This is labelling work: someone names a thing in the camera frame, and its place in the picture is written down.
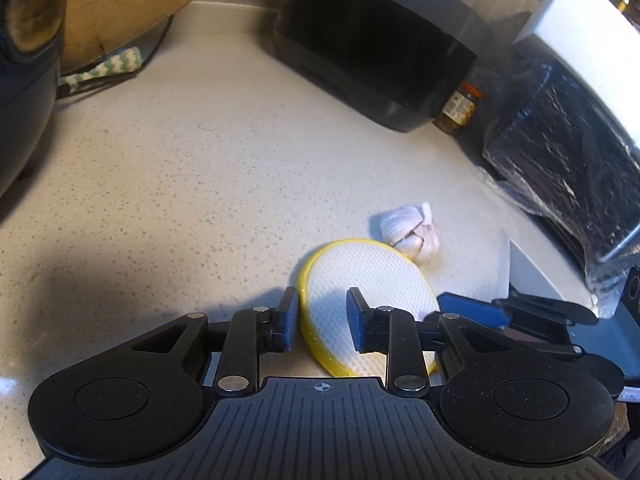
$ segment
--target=garlic bulb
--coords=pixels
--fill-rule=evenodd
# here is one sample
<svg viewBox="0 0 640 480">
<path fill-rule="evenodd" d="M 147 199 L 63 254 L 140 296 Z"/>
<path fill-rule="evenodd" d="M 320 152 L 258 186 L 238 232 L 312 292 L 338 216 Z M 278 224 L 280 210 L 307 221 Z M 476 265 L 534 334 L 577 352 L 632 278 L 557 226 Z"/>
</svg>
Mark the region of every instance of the garlic bulb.
<svg viewBox="0 0 640 480">
<path fill-rule="evenodd" d="M 420 207 L 405 205 L 384 214 L 380 230 L 385 244 L 418 266 L 423 266 L 440 249 L 440 232 L 428 202 Z"/>
</svg>

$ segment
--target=power cord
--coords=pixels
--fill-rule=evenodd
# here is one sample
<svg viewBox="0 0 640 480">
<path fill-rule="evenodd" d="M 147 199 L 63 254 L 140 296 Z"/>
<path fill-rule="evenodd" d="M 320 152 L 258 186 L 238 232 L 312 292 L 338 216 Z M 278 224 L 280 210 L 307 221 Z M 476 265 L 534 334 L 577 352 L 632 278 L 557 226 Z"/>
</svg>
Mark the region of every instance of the power cord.
<svg viewBox="0 0 640 480">
<path fill-rule="evenodd" d="M 127 79 L 132 79 L 137 76 L 140 72 L 142 72 L 148 65 L 151 63 L 153 58 L 156 56 L 156 53 L 160 49 L 164 38 L 169 32 L 169 28 L 174 20 L 174 16 L 171 15 L 166 21 L 166 25 L 164 29 L 160 33 L 158 37 L 158 41 L 154 45 L 154 47 L 149 52 L 148 56 L 145 57 L 145 60 L 140 64 L 140 68 L 135 72 L 127 72 L 124 74 L 111 74 L 103 77 L 95 77 L 92 79 L 88 79 L 86 81 L 79 81 L 75 86 L 71 86 L 69 83 L 62 83 L 58 85 L 58 89 L 56 91 L 56 99 L 64 99 L 65 97 L 69 97 L 71 95 L 83 94 L 86 92 L 91 92 L 93 90 L 97 90 L 100 88 L 105 88 L 107 86 L 114 86 Z"/>
</svg>

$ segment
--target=black gripper base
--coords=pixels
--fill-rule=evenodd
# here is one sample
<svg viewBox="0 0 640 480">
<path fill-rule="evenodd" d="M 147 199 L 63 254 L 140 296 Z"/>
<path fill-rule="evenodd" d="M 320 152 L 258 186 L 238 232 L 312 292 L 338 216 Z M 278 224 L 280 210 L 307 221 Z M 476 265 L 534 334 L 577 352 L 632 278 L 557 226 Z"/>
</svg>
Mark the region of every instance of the black gripper base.
<svg viewBox="0 0 640 480">
<path fill-rule="evenodd" d="M 270 378 L 257 394 L 221 400 L 190 441 L 146 463 L 96 468 L 53 458 L 29 480 L 614 480 L 594 459 L 527 468 L 455 441 L 426 402 L 372 378 Z"/>
</svg>

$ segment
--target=yellow-rimmed disc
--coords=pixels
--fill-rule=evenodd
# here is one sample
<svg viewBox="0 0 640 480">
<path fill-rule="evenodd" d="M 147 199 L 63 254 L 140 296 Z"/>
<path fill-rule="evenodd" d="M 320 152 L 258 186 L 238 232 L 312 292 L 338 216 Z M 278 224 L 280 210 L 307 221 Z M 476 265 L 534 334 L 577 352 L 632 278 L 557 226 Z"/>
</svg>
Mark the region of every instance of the yellow-rimmed disc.
<svg viewBox="0 0 640 480">
<path fill-rule="evenodd" d="M 438 309 L 436 296 L 418 267 L 395 249 L 372 240 L 341 240 L 321 248 L 298 277 L 300 327 L 311 352 L 334 377 L 385 378 L 386 356 L 359 354 L 346 315 L 346 294 L 357 286 L 371 308 L 389 305 L 416 320 Z M 427 368 L 433 355 L 425 352 Z"/>
</svg>

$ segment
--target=white box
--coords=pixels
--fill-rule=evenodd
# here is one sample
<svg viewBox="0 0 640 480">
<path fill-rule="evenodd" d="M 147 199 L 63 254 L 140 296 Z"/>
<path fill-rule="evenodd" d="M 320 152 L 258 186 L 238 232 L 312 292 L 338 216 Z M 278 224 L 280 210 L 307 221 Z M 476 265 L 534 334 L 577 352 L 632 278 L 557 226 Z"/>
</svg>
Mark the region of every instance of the white box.
<svg viewBox="0 0 640 480">
<path fill-rule="evenodd" d="M 561 62 L 640 146 L 640 34 L 608 0 L 543 0 L 513 44 Z"/>
</svg>

